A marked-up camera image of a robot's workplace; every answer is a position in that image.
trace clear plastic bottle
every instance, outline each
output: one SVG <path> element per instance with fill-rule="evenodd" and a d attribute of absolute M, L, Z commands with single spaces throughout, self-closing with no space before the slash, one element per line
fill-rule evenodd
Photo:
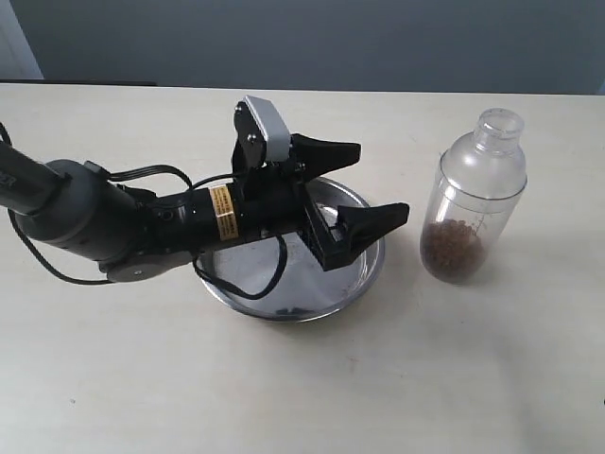
<path fill-rule="evenodd" d="M 472 276 L 504 230 L 527 185 L 523 127 L 516 113 L 489 109 L 441 156 L 421 237 L 424 267 L 438 279 Z"/>

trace metal bowl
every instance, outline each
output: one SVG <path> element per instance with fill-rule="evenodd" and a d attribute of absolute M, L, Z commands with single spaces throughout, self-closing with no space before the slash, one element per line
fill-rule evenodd
<path fill-rule="evenodd" d="M 351 189 L 325 178 L 307 185 L 328 224 L 336 222 L 337 207 L 369 206 Z M 372 244 L 353 263 L 324 272 L 298 235 L 284 237 L 288 261 L 284 276 L 265 298 L 250 301 L 204 283 L 225 305 L 238 312 L 277 322 L 307 322 L 338 312 L 359 298 L 374 282 L 385 261 L 385 240 Z M 274 238 L 207 253 L 199 265 L 249 293 L 265 287 L 275 271 L 278 244 Z"/>

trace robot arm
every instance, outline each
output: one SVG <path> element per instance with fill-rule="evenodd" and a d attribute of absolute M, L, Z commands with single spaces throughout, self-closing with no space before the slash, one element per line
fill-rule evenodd
<path fill-rule="evenodd" d="M 196 184 L 171 166 L 116 174 L 90 162 L 43 165 L 15 150 L 3 134 L 0 204 L 26 244 L 32 238 L 94 260 L 108 282 L 145 280 L 191 263 L 211 280 L 197 267 L 202 253 L 277 237 L 285 255 L 282 235 L 293 232 L 329 271 L 350 265 L 406 223 L 408 205 L 395 203 L 339 207 L 336 224 L 328 225 L 311 200 L 305 184 L 357 163 L 358 144 L 290 134 L 269 101 L 251 96 L 237 104 L 234 125 L 233 172 Z M 166 172 L 183 178 L 188 189 L 157 197 L 121 184 Z M 229 183 L 202 187 L 226 177 Z M 277 280 L 285 267 L 282 258 Z"/>

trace white table surface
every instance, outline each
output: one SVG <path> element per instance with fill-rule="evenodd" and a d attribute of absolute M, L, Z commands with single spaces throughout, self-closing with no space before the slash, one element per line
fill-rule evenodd
<path fill-rule="evenodd" d="M 0 121 L 41 161 L 166 163 L 198 178 L 229 169 L 245 93 L 0 85 Z M 362 143 L 361 163 L 333 178 L 373 203 L 410 203 L 376 285 L 319 322 L 260 322 L 188 267 L 64 284 L 5 218 L 0 452 L 602 453 L 605 97 L 250 93 L 292 131 Z M 526 120 L 529 185 L 477 281 L 452 287 L 420 264 L 424 209 L 439 154 L 489 107 Z"/>

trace brown kibble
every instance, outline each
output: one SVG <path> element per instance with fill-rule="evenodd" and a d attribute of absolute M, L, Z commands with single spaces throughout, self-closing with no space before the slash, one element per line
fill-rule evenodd
<path fill-rule="evenodd" d="M 424 228 L 421 256 L 426 269 L 446 282 L 470 277 L 485 258 L 481 239 L 473 227 L 453 219 L 433 222 Z"/>

